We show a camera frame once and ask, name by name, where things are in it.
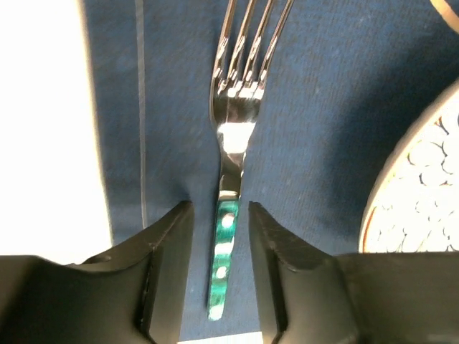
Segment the silver fork teal handle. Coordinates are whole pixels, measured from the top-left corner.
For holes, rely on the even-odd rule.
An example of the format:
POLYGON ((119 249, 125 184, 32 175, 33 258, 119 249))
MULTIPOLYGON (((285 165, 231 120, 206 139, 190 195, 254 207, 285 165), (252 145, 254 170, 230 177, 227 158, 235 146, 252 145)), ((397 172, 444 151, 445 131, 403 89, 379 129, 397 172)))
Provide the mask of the silver fork teal handle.
POLYGON ((209 94, 209 116, 220 153, 207 294, 207 317, 210 321, 220 320, 224 313, 247 148, 257 123, 273 55, 293 4, 293 0, 286 1, 262 62, 258 62, 257 58, 274 7, 273 1, 266 3, 246 58, 242 54, 247 44, 255 2, 249 1, 247 4, 233 47, 230 46, 230 35, 235 1, 228 2, 222 23, 209 94))

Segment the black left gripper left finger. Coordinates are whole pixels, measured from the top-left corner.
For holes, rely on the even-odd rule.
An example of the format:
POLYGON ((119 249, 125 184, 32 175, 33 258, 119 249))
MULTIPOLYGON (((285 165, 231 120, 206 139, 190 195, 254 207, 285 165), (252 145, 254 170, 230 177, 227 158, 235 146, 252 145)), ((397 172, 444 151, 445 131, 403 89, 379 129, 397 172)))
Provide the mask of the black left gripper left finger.
POLYGON ((177 343, 193 237, 188 201, 82 264, 1 258, 3 343, 177 343))

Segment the dark blue cloth napkin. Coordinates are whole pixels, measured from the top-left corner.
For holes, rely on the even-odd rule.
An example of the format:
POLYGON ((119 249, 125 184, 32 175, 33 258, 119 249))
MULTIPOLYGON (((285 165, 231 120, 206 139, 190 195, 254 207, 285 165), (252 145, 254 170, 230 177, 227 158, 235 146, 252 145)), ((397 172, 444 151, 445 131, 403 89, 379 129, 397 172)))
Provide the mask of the dark blue cloth napkin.
MULTIPOLYGON (((86 1, 114 242, 194 205, 183 341, 258 331, 247 209, 223 318, 207 319, 219 150, 209 85, 226 1, 86 1)), ((387 156, 458 77, 437 1, 296 1, 273 56, 241 201, 329 254, 355 252, 387 156)))

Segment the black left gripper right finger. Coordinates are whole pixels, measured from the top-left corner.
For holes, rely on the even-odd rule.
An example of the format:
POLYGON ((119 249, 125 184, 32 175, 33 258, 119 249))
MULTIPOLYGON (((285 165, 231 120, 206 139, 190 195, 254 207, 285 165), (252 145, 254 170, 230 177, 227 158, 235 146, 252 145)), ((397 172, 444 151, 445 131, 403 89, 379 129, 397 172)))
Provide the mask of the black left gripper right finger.
POLYGON ((265 343, 456 343, 458 254, 331 256, 249 205, 265 343))

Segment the floral plate with orange rim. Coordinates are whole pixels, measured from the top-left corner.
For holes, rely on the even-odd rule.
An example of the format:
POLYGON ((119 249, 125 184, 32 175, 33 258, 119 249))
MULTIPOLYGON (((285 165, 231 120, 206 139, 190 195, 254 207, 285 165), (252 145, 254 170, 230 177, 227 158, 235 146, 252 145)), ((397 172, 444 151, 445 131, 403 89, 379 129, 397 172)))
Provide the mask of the floral plate with orange rim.
POLYGON ((458 250, 458 83, 413 122, 369 195, 361 253, 458 250))

